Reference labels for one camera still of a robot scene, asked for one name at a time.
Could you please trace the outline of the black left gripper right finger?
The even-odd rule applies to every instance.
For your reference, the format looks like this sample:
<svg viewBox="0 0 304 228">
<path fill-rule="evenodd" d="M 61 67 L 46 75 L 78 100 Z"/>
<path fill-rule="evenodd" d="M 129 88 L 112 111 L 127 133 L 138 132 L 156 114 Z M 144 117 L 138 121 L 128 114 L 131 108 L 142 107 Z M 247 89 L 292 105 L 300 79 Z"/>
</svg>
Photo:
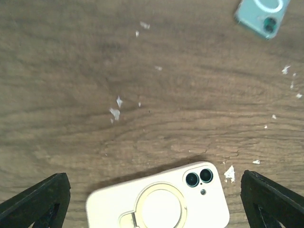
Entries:
<svg viewBox="0 0 304 228">
<path fill-rule="evenodd" d="M 244 171 L 241 200 L 251 228 L 302 228 L 304 198 L 255 172 Z"/>
</svg>

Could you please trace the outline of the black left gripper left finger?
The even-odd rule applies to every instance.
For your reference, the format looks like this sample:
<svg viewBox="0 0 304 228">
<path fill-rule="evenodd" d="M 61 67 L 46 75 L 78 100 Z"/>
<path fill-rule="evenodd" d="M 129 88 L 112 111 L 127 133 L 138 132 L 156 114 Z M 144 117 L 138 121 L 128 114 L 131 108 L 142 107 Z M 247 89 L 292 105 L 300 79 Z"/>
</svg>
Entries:
<svg viewBox="0 0 304 228">
<path fill-rule="evenodd" d="M 2 228 L 61 228 L 70 203 L 66 173 L 56 173 L 0 204 Z"/>
</svg>

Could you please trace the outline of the cream phone case with ring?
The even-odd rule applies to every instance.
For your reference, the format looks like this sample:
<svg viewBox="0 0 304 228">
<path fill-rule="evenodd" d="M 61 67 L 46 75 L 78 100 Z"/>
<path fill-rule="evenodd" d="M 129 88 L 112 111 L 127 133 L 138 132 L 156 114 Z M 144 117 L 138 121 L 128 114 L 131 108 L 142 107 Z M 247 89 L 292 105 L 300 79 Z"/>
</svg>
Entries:
<svg viewBox="0 0 304 228">
<path fill-rule="evenodd" d="M 230 214 L 217 168 L 201 161 L 92 192 L 91 228 L 224 228 Z"/>
</svg>

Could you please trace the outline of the teal phone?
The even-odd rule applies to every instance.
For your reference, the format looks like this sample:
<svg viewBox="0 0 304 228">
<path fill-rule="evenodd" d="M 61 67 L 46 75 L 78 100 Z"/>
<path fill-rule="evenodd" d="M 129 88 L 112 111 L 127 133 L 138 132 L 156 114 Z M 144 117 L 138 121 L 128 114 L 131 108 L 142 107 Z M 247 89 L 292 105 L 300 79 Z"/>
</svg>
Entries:
<svg viewBox="0 0 304 228">
<path fill-rule="evenodd" d="M 290 0 L 242 0 L 234 14 L 239 24 L 259 36 L 273 39 L 281 26 Z"/>
</svg>

